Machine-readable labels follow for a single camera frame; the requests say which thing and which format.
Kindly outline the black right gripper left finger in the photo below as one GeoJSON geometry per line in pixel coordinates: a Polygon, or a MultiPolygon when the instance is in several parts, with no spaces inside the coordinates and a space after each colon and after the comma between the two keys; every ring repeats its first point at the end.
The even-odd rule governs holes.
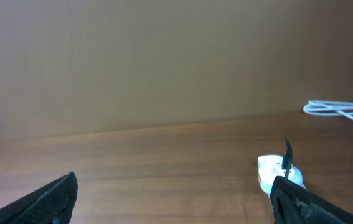
{"type": "Polygon", "coordinates": [[[74,172],[0,209],[0,224],[69,224],[77,201],[74,172]]]}

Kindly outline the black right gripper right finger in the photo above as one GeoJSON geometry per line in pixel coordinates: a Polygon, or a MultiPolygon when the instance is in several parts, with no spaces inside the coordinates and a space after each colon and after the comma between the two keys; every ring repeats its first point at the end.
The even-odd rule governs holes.
{"type": "Polygon", "coordinates": [[[353,214],[284,177],[275,178],[270,202],[274,224],[353,224],[353,214]]]}

